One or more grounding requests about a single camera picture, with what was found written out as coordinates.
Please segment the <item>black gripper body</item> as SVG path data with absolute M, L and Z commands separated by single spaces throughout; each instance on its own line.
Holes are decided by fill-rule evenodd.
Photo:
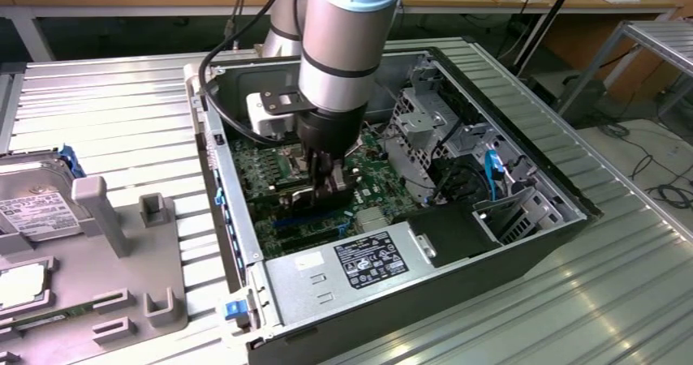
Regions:
M 346 156 L 362 128 L 367 103 L 346 112 L 335 112 L 304 105 L 296 112 L 296 135 L 306 159 L 327 157 L 331 161 Z

